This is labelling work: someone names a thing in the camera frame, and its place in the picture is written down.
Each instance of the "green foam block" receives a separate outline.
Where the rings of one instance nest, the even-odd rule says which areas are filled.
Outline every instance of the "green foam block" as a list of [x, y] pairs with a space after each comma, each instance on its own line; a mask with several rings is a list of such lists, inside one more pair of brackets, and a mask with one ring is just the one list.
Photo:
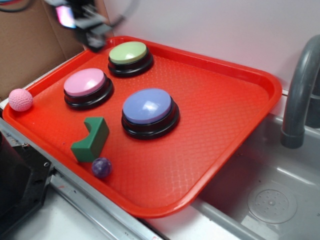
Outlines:
[[103, 117], [87, 117], [84, 124], [89, 135], [81, 141], [74, 142], [71, 150], [79, 162], [92, 163], [99, 157], [105, 145], [109, 128]]

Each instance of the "gray sink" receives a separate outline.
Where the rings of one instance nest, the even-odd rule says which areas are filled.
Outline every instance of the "gray sink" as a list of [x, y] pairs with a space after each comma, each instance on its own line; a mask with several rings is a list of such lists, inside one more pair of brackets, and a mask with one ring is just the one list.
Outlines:
[[281, 125], [268, 115], [193, 206], [243, 239], [320, 239], [320, 133], [306, 127], [303, 146], [288, 149]]

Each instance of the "cardboard box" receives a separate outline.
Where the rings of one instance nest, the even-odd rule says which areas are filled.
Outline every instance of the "cardboard box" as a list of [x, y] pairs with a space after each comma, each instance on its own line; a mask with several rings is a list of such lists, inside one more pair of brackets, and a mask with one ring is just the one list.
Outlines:
[[0, 100], [84, 50], [43, 0], [22, 12], [0, 12], [0, 23]]

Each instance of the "blue button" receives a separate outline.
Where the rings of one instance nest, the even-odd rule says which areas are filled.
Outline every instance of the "blue button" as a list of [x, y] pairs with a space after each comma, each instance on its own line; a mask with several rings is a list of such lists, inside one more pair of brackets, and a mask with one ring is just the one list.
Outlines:
[[137, 91], [127, 98], [123, 113], [134, 124], [151, 124], [163, 119], [172, 106], [170, 95], [158, 88]]

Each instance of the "purple ball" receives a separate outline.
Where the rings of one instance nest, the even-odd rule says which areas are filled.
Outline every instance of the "purple ball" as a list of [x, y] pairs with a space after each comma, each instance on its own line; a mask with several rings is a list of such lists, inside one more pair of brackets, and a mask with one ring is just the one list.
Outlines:
[[99, 157], [93, 161], [91, 170], [97, 178], [103, 179], [111, 173], [112, 165], [105, 157]]

